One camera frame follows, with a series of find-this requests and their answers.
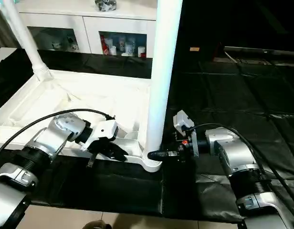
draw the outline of glass cabinet door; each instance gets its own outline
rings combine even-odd
[[[28,26],[38,49],[80,52],[73,29]]]
[[[153,57],[156,21],[84,17],[92,53]]]
[[[146,34],[99,32],[103,54],[146,57]]]

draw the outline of white pipe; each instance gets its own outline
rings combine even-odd
[[[51,79],[51,74],[48,67],[42,61],[38,51],[37,45],[33,40],[32,34],[28,28],[24,25],[20,14],[18,13],[13,0],[4,0],[4,6],[10,17],[11,23],[14,29],[17,31],[21,44],[25,49],[31,63],[33,72],[37,75],[39,80]]]
[[[152,61],[147,142],[143,153],[143,159],[150,165],[157,163],[147,159],[147,153],[158,150],[162,142],[181,8],[182,0],[158,0],[157,3],[157,27]]]

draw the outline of black cloth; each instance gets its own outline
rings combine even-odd
[[[51,69],[150,78],[151,59],[40,51]],[[0,107],[32,76],[17,50],[0,63]],[[237,129],[275,165],[294,192],[294,68],[205,62],[172,75],[163,144],[174,140],[172,117]],[[12,158],[0,155],[0,166]],[[217,157],[201,154],[156,173],[140,165],[58,156],[32,195],[36,205],[237,223],[235,196]],[[274,187],[293,205],[275,177]]]

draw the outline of bottle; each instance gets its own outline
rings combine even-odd
[[[119,50],[121,52],[125,51],[125,42],[126,42],[126,37],[125,36],[120,36],[119,37]]]
[[[145,53],[145,57],[146,57],[146,48],[144,46],[138,46],[138,48],[137,48],[137,56],[138,57],[143,57],[144,53]]]
[[[100,35],[100,41],[101,41],[104,55],[109,55],[109,49],[107,45],[105,44],[105,37],[103,35]]]

